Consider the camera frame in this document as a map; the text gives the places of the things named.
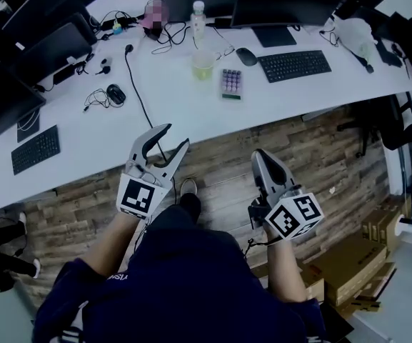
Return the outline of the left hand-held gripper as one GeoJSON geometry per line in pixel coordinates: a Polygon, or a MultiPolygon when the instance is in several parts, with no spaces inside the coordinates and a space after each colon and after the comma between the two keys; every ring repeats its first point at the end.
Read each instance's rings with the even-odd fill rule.
{"type": "Polygon", "coordinates": [[[149,129],[139,136],[121,174],[116,198],[119,212],[139,219],[150,217],[173,187],[172,178],[183,160],[189,145],[185,139],[163,164],[149,164],[148,152],[166,135],[172,124],[149,129]]]}

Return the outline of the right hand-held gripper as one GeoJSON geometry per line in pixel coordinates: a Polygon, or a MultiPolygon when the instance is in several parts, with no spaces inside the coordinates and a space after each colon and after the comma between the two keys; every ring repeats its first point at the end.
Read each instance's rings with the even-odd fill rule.
{"type": "Polygon", "coordinates": [[[288,189],[272,198],[260,196],[248,207],[253,229],[269,225],[275,232],[276,236],[268,237],[268,242],[303,236],[324,219],[313,193],[305,192],[300,184],[295,185],[290,169],[277,156],[257,149],[251,155],[251,165],[260,192],[277,192],[281,187],[288,189]]]}

